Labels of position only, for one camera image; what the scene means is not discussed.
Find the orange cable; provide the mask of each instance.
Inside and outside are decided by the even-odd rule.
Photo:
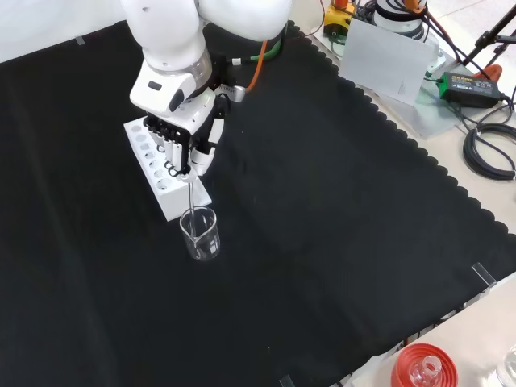
[[[255,76],[252,78],[251,84],[245,89],[246,93],[249,93],[254,89],[256,85],[256,81],[258,81],[258,77],[260,76],[261,66],[264,63],[265,58],[265,50],[267,49],[267,40],[261,45],[260,51],[260,59],[258,60],[258,66],[256,66]]]

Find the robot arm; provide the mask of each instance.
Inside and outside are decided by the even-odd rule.
[[[207,21],[243,38],[264,41],[276,37],[289,19],[290,0],[199,0]]]
[[[131,101],[148,112],[146,126],[171,175],[193,181],[214,158],[229,102],[224,95],[232,89],[214,85],[221,75],[206,50],[200,16],[244,38],[269,40],[287,23],[292,0],[121,1],[145,58]],[[214,90],[219,86],[221,95]],[[239,102],[244,89],[236,87]]]

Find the red bottle cap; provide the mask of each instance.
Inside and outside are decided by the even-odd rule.
[[[391,385],[393,387],[414,387],[410,380],[410,368],[412,364],[427,356],[436,356],[441,360],[443,368],[439,375],[438,387],[456,387],[459,384],[457,368],[446,352],[430,344],[417,343],[405,348],[397,358],[391,376]]]

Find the glass beaker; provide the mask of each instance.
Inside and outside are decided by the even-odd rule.
[[[220,252],[217,214],[207,207],[188,209],[179,222],[188,252],[195,260],[212,260]]]
[[[516,346],[512,347],[496,371],[503,387],[516,387]]]

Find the metal stand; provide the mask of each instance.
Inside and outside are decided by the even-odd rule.
[[[464,60],[463,65],[469,64],[475,56],[477,56],[484,48],[490,44],[503,43],[502,46],[497,47],[494,52],[494,58],[489,62],[488,65],[492,65],[494,61],[507,49],[509,44],[516,44],[516,31],[511,36],[500,36],[499,33],[503,30],[507,24],[509,24],[516,17],[516,5],[505,15],[491,31],[486,31],[476,41],[475,48],[468,57]]]

